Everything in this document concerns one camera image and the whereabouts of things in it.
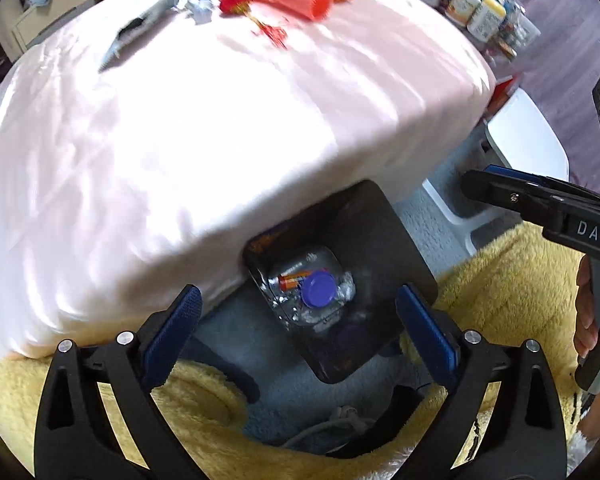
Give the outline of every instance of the blue bottle cap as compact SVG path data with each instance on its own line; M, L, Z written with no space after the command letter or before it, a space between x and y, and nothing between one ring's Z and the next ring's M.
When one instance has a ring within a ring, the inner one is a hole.
M323 308L336 297L338 286L330 272L316 270L309 274L300 287L302 301L312 308Z

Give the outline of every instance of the yellow fluffy rug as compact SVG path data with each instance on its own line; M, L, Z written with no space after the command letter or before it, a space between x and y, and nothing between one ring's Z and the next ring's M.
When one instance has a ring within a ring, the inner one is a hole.
M440 279L435 307L462 330L480 331L490 342L518 346L538 340L562 403L567 439L580 416L580 391L573 379L576 352L575 276L580 254L545 241L540 229L522 224ZM33 471L36 413L50 359L0 361L0 435ZM144 465L123 422L109 385L100 391L125 456ZM212 480L354 480L390 478L417 444L445 398L434 387L398 437L352 460L338 460L252 442L241 431L245 400L217 370L179 362L167 383L152 393L173 432ZM471 434L458 457L470 457L496 397L490 387Z

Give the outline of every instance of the white cable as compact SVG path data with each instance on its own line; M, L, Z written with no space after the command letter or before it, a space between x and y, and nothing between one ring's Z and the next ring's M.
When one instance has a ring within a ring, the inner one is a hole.
M368 430L372 425L376 423L376 421L372 418L360 418L355 409L350 408L349 406L338 407L336 412L332 417L341 417L341 418L332 418L332 420L327 420L326 422L321 422L320 424L316 424L310 428L307 428L304 431L301 431L296 436L287 440L282 446L283 449L289 448L300 442L302 439L318 433L323 430L328 430L329 428L337 428L351 425L354 430L356 430L357 434L363 434L366 430Z

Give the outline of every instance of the metal screw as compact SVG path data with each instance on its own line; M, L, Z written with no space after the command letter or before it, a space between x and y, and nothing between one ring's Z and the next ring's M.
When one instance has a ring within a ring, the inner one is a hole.
M116 341L118 342L118 344L121 344L121 345L128 345L133 340L134 340L133 332L120 332L118 334L118 337L116 338Z
M476 345L480 341L482 341L482 336L479 332L476 332L475 330L467 330L464 333L464 340L468 343L471 343L472 345Z
M535 339L530 339L526 342L526 349L535 353L540 351L540 343Z
M58 350L61 351L63 354L67 353L69 350L71 350L71 347L74 344L68 340L65 339L64 341L61 341L60 344L58 345Z

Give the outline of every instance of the purple floor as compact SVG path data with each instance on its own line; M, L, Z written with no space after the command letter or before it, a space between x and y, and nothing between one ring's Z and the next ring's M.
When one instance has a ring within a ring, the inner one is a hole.
M600 192L600 126L591 91L600 76L598 0L521 0L542 35L516 63L522 87L560 139L570 179Z

